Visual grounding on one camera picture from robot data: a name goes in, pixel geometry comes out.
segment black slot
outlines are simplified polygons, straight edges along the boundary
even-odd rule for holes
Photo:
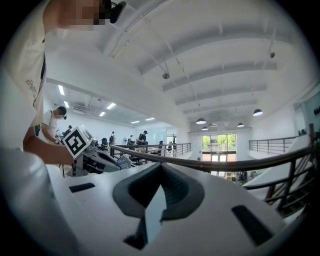
[[[71,193],[76,193],[76,192],[88,190],[88,189],[91,189],[94,187],[95,187],[95,185],[93,185],[92,183],[85,183],[85,184],[81,184],[81,185],[70,186],[69,189],[70,189]]]
[[[242,227],[253,240],[256,246],[263,244],[272,238],[270,231],[249,211],[244,205],[233,207],[233,214],[236,216]]]

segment person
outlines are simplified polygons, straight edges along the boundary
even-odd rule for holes
[[[72,129],[72,126],[69,125],[69,126],[68,126],[68,129],[65,131],[63,137],[66,137],[66,136],[71,132],[71,129]]]
[[[35,133],[35,127],[43,122],[44,115],[45,35],[54,29],[98,25],[109,18],[111,7],[109,0],[46,0],[20,26],[3,56],[0,70],[6,88],[25,106],[20,112],[29,114],[23,121],[19,119],[29,126],[26,133],[15,126],[19,135],[16,133],[12,147],[23,147],[25,152],[42,158],[45,164],[73,165],[73,157],[64,145],[48,144]]]
[[[146,139],[147,139],[146,135],[147,134],[148,134],[148,132],[146,130],[143,133],[140,133],[139,138],[137,140],[138,141],[137,142],[138,145],[146,144]]]
[[[49,110],[43,116],[39,138],[46,143],[55,144],[57,141],[57,125],[58,119],[64,119],[67,109],[64,106],[58,107],[56,110]]]
[[[113,132],[111,133],[110,138],[109,138],[109,144],[110,144],[110,145],[114,145],[115,142],[116,142],[116,135],[115,135],[115,132],[113,131]]]
[[[130,135],[130,138],[128,138],[127,145],[133,145],[134,143],[135,143],[135,141],[134,141],[134,136],[133,136],[133,135]]]

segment white t-shirt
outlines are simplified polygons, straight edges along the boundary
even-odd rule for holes
[[[2,69],[12,84],[16,85],[33,106],[37,114],[30,127],[41,124],[43,120],[43,91],[46,80],[46,69],[41,79],[45,58],[44,10],[48,0],[39,5],[21,24],[3,55]]]
[[[44,113],[43,115],[43,121],[42,124],[45,124],[48,126],[48,133],[55,138],[56,137],[56,130],[57,130],[57,126],[58,126],[58,120],[55,118],[53,111],[47,111]],[[39,138],[41,140],[43,140],[44,142],[49,142],[49,143],[53,143],[51,140],[49,140],[42,132],[42,125],[41,125],[41,130],[39,132]]]

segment white ceiling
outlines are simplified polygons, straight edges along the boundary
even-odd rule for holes
[[[120,123],[155,116],[198,132],[202,127],[194,123],[202,117],[208,125],[217,123],[216,129],[234,130],[238,122],[248,127],[253,111],[272,99],[275,81],[301,37],[269,1],[126,2],[115,25],[59,29],[46,39],[49,78],[72,85],[71,105],[86,106],[96,115],[112,99],[117,106],[105,118]],[[66,72],[68,67],[73,72]],[[169,79],[163,78],[165,71]],[[51,89],[57,92],[56,85]],[[273,102],[270,111],[281,104]]]

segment metal railing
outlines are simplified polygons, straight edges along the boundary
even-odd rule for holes
[[[142,154],[150,154],[152,156],[160,156],[160,157],[169,157],[169,158],[178,158],[183,154],[186,154],[191,151],[191,143],[180,143],[180,144],[159,144],[159,145],[118,145],[117,148],[128,149],[131,150],[130,153],[123,152],[123,150],[119,150],[115,148],[114,145],[110,145],[110,155],[115,157],[117,155],[122,156],[123,154],[132,154],[132,151],[139,152]],[[145,155],[143,157],[136,156],[137,160],[144,160],[139,161],[139,163],[147,163],[148,159],[146,159]]]
[[[286,153],[295,137],[249,140],[249,150],[273,155]]]
[[[299,150],[289,152],[282,155],[271,156],[264,159],[236,161],[236,162],[206,162],[195,160],[184,160],[174,157],[165,157],[161,155],[146,154],[144,152],[130,150],[121,146],[111,146],[114,150],[122,152],[123,154],[129,154],[134,157],[145,159],[151,162],[165,162],[185,166],[193,169],[197,169],[203,172],[211,173],[211,171],[227,171],[227,172],[244,172],[253,171],[259,169],[266,169],[269,167],[279,166],[286,163],[290,163],[289,174],[287,178],[278,179],[272,182],[267,182],[257,185],[249,185],[244,188],[247,190],[257,190],[262,188],[268,188],[267,195],[264,201],[268,204],[279,202],[277,210],[285,217],[287,209],[290,209],[293,204],[299,202],[299,200],[306,199],[309,196],[309,191],[299,195],[301,190],[306,191],[306,186],[316,182],[316,173],[319,172],[319,155],[316,154],[317,150],[313,146],[301,148]],[[310,167],[306,168],[307,163],[311,163]],[[301,183],[297,188],[291,190],[294,181],[303,174],[310,174],[312,178]],[[294,196],[294,200],[288,201],[290,197]]]

